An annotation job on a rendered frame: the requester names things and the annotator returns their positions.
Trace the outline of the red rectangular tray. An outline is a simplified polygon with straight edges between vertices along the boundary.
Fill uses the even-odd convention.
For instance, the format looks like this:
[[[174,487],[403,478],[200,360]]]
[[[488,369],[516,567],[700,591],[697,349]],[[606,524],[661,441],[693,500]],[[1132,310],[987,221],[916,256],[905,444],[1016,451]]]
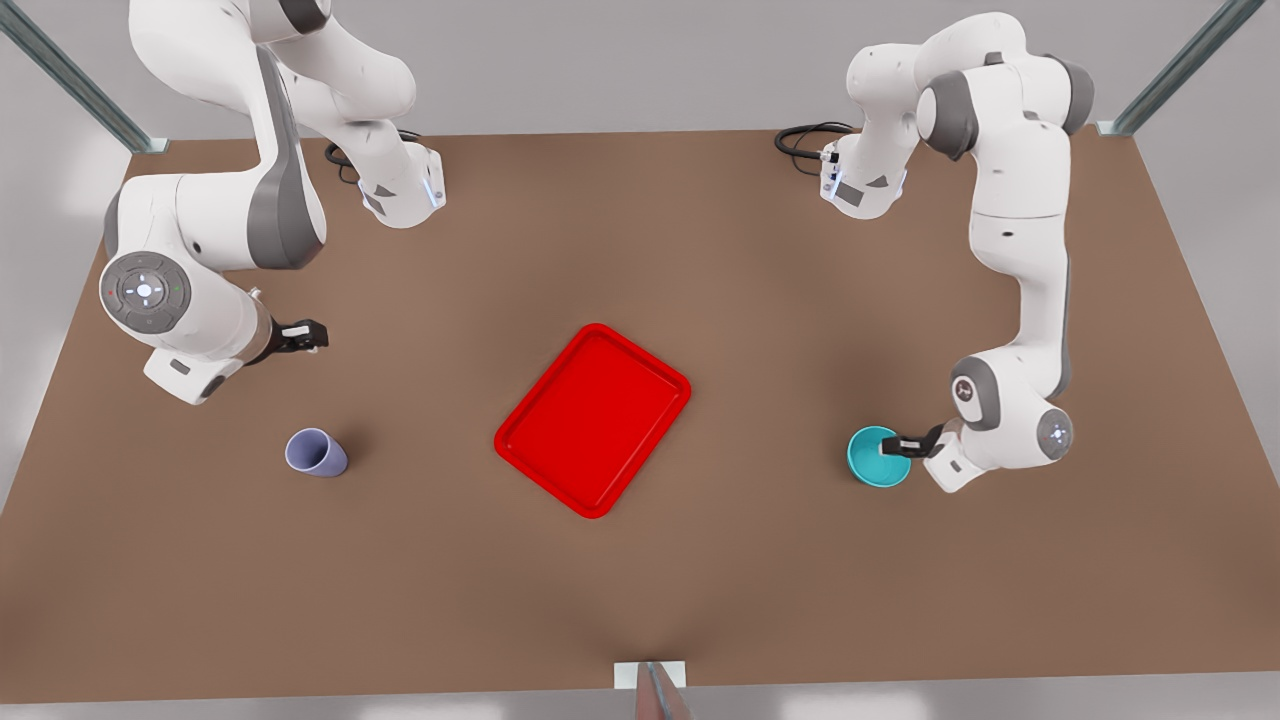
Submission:
[[[577,515],[603,518],[691,395],[684,374],[593,323],[502,423],[494,447]]]

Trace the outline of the lavender cup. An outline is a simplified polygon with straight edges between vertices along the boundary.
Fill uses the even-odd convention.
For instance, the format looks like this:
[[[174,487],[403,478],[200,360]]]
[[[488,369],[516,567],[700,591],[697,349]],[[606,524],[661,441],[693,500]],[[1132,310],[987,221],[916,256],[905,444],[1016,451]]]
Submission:
[[[293,470],[312,477],[338,477],[348,466],[343,447],[319,428],[297,430],[285,443],[285,461]]]

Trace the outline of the teal bowl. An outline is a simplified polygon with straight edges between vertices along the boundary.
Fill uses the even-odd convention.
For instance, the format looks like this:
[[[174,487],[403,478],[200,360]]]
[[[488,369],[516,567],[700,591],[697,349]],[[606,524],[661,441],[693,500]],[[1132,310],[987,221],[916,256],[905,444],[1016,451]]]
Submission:
[[[900,484],[911,469],[911,460],[884,454],[882,445],[897,434],[884,427],[863,427],[849,441],[846,461],[850,471],[864,484],[888,488]]]

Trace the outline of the silver frame post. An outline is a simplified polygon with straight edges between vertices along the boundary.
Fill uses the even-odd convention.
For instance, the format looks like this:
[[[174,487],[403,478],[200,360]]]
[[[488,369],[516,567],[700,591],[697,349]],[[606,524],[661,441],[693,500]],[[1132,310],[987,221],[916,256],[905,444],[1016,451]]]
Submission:
[[[14,0],[0,0],[0,31],[131,152],[164,154],[168,150],[168,138],[146,133]]]
[[[1114,120],[1097,120],[1103,137],[1132,137],[1234,36],[1267,0],[1224,0]]]
[[[617,662],[614,688],[635,691],[635,720],[695,720],[682,696],[685,661]]]

